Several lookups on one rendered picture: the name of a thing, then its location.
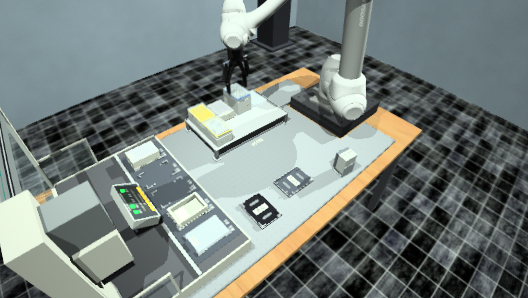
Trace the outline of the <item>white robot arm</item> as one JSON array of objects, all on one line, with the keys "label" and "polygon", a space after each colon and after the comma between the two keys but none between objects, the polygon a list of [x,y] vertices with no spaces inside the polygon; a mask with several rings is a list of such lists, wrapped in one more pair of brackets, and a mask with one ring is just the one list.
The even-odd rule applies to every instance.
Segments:
[{"label": "white robot arm", "polygon": [[[230,50],[243,48],[256,34],[256,29],[286,1],[267,0],[254,11],[246,13],[242,0],[225,0],[221,15],[221,41]],[[319,88],[312,89],[318,95],[309,98],[310,102],[344,120],[358,119],[366,108],[366,79],[361,72],[372,3],[373,0],[346,0],[341,55],[331,55],[324,62]]]}]

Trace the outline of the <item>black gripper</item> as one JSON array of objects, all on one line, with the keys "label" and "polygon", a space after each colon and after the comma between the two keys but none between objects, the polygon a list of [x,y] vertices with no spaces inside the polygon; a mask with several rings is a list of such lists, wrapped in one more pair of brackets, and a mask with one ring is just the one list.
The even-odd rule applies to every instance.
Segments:
[{"label": "black gripper", "polygon": [[[245,88],[247,87],[247,77],[248,77],[248,74],[250,73],[250,69],[249,69],[249,63],[248,63],[248,56],[247,55],[243,56],[243,48],[239,50],[230,50],[227,48],[227,55],[228,55],[227,62],[222,63],[223,64],[222,81],[225,82],[226,84],[227,93],[231,94],[230,80],[231,80],[231,76],[232,76],[232,73],[235,67],[239,66],[243,73],[242,83]],[[243,66],[242,60],[244,62],[244,66]],[[228,74],[228,78],[227,78],[227,74]]]}]

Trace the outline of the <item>white ready key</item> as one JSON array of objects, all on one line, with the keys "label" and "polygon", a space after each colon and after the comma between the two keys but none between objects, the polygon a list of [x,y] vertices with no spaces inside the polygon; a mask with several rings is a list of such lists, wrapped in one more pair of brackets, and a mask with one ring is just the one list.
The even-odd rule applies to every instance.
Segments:
[{"label": "white ready key", "polygon": [[[336,153],[332,168],[340,177],[344,177],[353,171],[357,154],[346,147]],[[338,170],[336,170],[336,169]]]}]

